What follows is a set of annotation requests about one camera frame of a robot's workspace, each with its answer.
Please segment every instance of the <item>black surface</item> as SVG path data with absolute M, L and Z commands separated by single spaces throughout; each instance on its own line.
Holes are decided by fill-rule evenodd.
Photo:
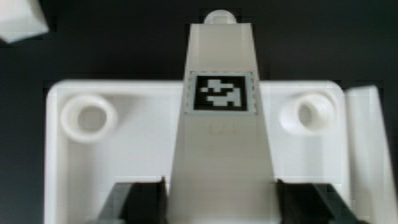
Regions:
M 126 224 L 167 224 L 165 180 L 158 183 L 135 183 L 122 206 L 119 219 Z
M 288 184 L 277 180 L 277 198 L 282 224 L 366 224 L 330 184 Z
M 42 8 L 51 33 L 0 45 L 0 223 L 42 222 L 44 96 L 53 82 L 179 80 L 188 24 L 217 8 L 233 9 L 241 22 L 254 23 L 263 79 L 378 86 L 396 161 L 396 0 L 42 0 Z

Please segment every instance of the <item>circular hole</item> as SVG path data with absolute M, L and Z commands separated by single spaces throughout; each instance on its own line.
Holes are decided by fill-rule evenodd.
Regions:
M 106 114 L 101 108 L 89 106 L 78 115 L 78 125 L 85 132 L 101 130 L 106 121 Z
M 309 128 L 313 123 L 313 110 L 305 104 L 302 104 L 298 108 L 298 120 L 300 120 L 302 126 Z

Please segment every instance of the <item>white plastic piece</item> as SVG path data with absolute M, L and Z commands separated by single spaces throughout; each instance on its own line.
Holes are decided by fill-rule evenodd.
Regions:
M 89 122 L 101 123 L 94 131 L 83 130 L 83 121 L 80 121 L 83 110 L 90 107 L 99 109 L 105 114 L 103 117 L 101 114 L 89 114 L 89 116 L 96 118 L 96 120 Z M 69 99 L 62 108 L 60 124 L 69 138 L 82 143 L 99 141 L 112 133 L 117 125 L 117 113 L 112 104 L 101 96 L 78 95 Z
M 236 24 L 233 13 L 225 10 L 215 10 L 204 18 L 204 24 Z
M 247 95 L 252 94 L 256 111 L 236 114 L 233 110 L 209 109 L 195 110 L 206 114 L 185 114 L 190 91 L 197 88 L 190 85 L 193 75 L 204 74 L 206 79 L 208 73 L 218 74 L 222 79 L 231 72 L 241 77 L 250 74 Z M 213 22 L 206 20 L 190 27 L 167 208 L 170 224 L 281 222 L 257 80 L 250 24 L 218 22 L 217 18 Z
M 376 87 L 346 92 L 353 212 L 371 224 L 398 223 L 396 189 Z
M 334 103 L 320 93 L 304 93 L 291 99 L 281 111 L 281 125 L 293 134 L 316 135 L 332 125 Z
M 266 122 L 270 120 L 279 123 L 282 104 L 302 93 L 313 93 L 318 90 L 327 91 L 327 96 L 336 102 L 337 118 L 330 126 L 332 129 L 325 129 L 325 133 L 295 137 L 272 123 L 273 128 L 266 126 L 266 135 L 275 176 L 281 177 L 282 174 L 289 174 L 288 182 L 295 182 L 295 180 L 297 182 L 318 180 L 327 182 L 330 180 L 334 186 L 339 186 L 343 177 L 337 176 L 336 179 L 321 177 L 332 173 L 332 170 L 345 170 L 345 163 L 336 163 L 336 158 L 323 156 L 323 150 L 327 154 L 341 155 L 341 147 L 346 143 L 345 130 L 341 129 L 345 117 L 339 119 L 345 116 L 339 87 L 325 81 L 263 82 L 259 86 Z M 92 144 L 71 141 L 60 126 L 64 104 L 69 98 L 80 94 L 106 96 L 119 116 L 119 126 L 112 137 Z M 169 188 L 181 97 L 183 82 L 80 80 L 60 82 L 53 86 L 46 109 L 44 224 L 85 224 L 96 220 L 115 183 L 156 182 L 165 176 Z M 209 128 L 211 135 L 218 136 L 220 139 L 227 132 L 241 134 L 238 126 L 234 128 L 233 126 L 211 125 Z M 224 154 L 215 154 L 215 160 L 222 157 Z M 318 174 L 318 179 L 311 175 L 305 176 L 305 172 Z M 348 195 L 345 187 L 339 187 L 337 191 L 341 195 Z M 218 221 L 220 223 L 233 222 L 227 219 Z
M 46 32 L 37 0 L 0 0 L 0 39 L 12 43 Z
M 181 82 L 64 81 L 46 101 L 44 224 L 87 224 L 99 217 L 115 183 L 170 179 Z M 117 129 L 94 143 L 69 140 L 60 113 L 71 97 L 101 95 Z
M 288 183 L 330 183 L 350 206 L 345 94 L 327 81 L 261 83 L 275 177 Z M 305 121 L 300 107 L 311 107 Z

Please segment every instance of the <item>white plastic base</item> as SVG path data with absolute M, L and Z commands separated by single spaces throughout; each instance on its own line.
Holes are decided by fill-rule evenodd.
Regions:
M 12 43 L 46 32 L 37 0 L 0 0 L 0 39 Z
M 286 182 L 330 182 L 350 204 L 341 89 L 330 82 L 270 82 L 259 86 L 275 176 Z M 313 135 L 300 135 L 282 127 L 281 114 L 284 106 L 309 93 L 321 93 L 329 97 L 336 117 Z M 114 132 L 94 143 L 74 142 L 60 127 L 64 105 L 80 94 L 105 97 L 119 117 Z M 66 81 L 51 88 L 46 115 L 44 224 L 85 224 L 98 218 L 117 182 L 153 182 L 165 176 L 169 184 L 181 94 L 181 82 Z M 311 119 L 318 119 L 316 111 L 313 115 L 313 118 L 302 116 L 304 120 L 309 119 L 305 124 L 311 124 Z M 355 169 L 366 170 L 361 165 L 368 166 L 357 163 Z M 353 200 L 355 204 L 368 202 L 362 198 Z

